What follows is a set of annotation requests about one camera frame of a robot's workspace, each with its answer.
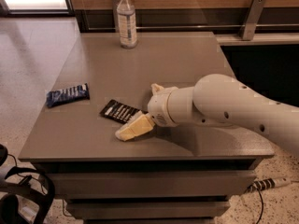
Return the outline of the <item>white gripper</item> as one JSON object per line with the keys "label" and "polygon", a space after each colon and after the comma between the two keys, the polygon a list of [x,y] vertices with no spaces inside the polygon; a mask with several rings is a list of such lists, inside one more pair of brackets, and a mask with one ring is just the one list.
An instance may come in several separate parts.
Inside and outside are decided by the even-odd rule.
{"label": "white gripper", "polygon": [[168,100],[173,91],[178,87],[165,88],[153,83],[151,85],[152,96],[148,102],[149,114],[136,113],[115,135],[119,140],[127,141],[142,134],[150,132],[155,123],[160,127],[176,127],[177,124],[171,119],[168,110]]}

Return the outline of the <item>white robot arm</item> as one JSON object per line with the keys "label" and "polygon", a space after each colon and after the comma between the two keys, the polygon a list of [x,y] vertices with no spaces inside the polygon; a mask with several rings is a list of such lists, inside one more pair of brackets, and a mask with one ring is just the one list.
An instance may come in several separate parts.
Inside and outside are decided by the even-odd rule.
{"label": "white robot arm", "polygon": [[152,84],[146,114],[137,112],[115,135],[122,141],[154,126],[233,124],[249,129],[282,149],[299,155],[299,108],[262,96],[242,82],[221,74],[202,77],[188,88]]}

